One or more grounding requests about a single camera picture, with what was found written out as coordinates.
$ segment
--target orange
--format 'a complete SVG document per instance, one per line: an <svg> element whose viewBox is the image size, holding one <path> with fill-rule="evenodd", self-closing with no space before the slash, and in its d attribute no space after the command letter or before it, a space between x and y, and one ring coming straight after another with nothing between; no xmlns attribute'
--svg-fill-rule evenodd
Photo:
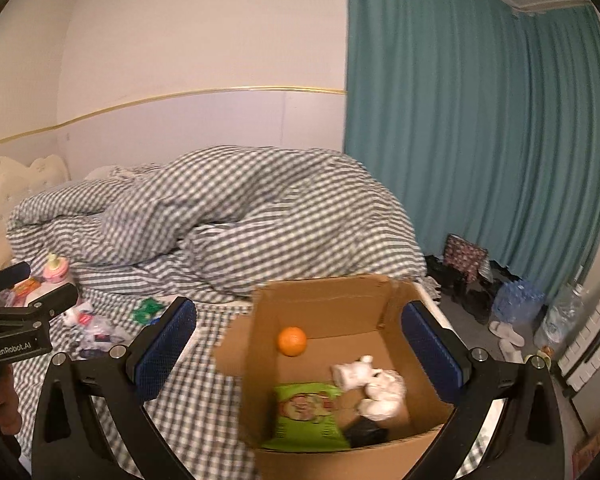
<svg viewBox="0 0 600 480"><path fill-rule="evenodd" d="M297 326L288 326L278 334L278 350L289 357L299 356L306 348L306 334Z"/></svg>

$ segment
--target teal curtain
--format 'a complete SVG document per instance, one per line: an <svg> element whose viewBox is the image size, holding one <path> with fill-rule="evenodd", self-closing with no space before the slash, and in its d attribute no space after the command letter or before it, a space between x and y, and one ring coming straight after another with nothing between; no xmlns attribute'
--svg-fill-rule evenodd
<svg viewBox="0 0 600 480"><path fill-rule="evenodd" d="M349 0L345 151L446 234L549 296L600 236L600 23L591 6Z"/></svg>

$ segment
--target gold trim line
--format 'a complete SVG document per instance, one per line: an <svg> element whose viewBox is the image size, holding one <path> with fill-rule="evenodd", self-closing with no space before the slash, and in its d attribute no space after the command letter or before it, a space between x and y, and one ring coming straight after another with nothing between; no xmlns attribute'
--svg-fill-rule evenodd
<svg viewBox="0 0 600 480"><path fill-rule="evenodd" d="M46 126L45 128L38 128L37 130L30 130L28 132L22 132L20 134L14 134L9 137L3 137L0 139L0 144L5 142L9 142L10 140L19 139L21 137L27 137L34 134L41 134L43 132L51 132L53 130L57 130L58 128L62 128L63 126L67 126L68 124L77 123L83 119L89 119L90 117L95 117L100 114L105 114L107 112L112 112L114 110L120 110L121 108L127 108L130 106L141 105L145 103L151 103L154 101L163 101L165 99L171 99L174 97L184 97L189 95L200 95L200 94L218 94L221 92L239 92L239 91L279 91L279 92L312 92L317 94L336 94L336 95L346 95L346 90L339 90L337 88L314 88L311 86L230 86L227 88L207 88L203 90L189 90L186 92L176 92L173 94L165 94L158 95L154 97L146 97L144 99L138 99L137 101L129 101L128 103L122 103L115 106L110 106L108 108L103 108L102 110L96 110L95 112L90 112L88 114L81 115L79 117L69 119L64 123L55 124L53 126Z"/></svg>

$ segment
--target green snack bag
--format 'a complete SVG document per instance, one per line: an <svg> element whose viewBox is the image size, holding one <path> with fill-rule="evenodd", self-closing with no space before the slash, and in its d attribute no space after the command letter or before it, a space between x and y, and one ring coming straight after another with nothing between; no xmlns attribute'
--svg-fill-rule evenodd
<svg viewBox="0 0 600 480"><path fill-rule="evenodd" d="M341 391L332 384L300 383L276 386L276 436L264 449L293 452L351 449L333 418L333 399Z"/></svg>

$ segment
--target snack package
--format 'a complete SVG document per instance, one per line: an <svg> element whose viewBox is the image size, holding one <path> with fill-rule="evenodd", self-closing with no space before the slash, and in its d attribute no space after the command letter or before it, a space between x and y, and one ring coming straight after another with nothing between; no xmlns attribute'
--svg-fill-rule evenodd
<svg viewBox="0 0 600 480"><path fill-rule="evenodd" d="M36 278L27 278L23 282L17 283L13 287L14 298L11 306L27 306L25 305L27 296L41 285L42 282Z"/></svg>
<svg viewBox="0 0 600 480"><path fill-rule="evenodd" d="M264 449L321 452L350 449L333 417L333 399L341 391L332 384L299 383L276 386L276 436Z"/></svg>

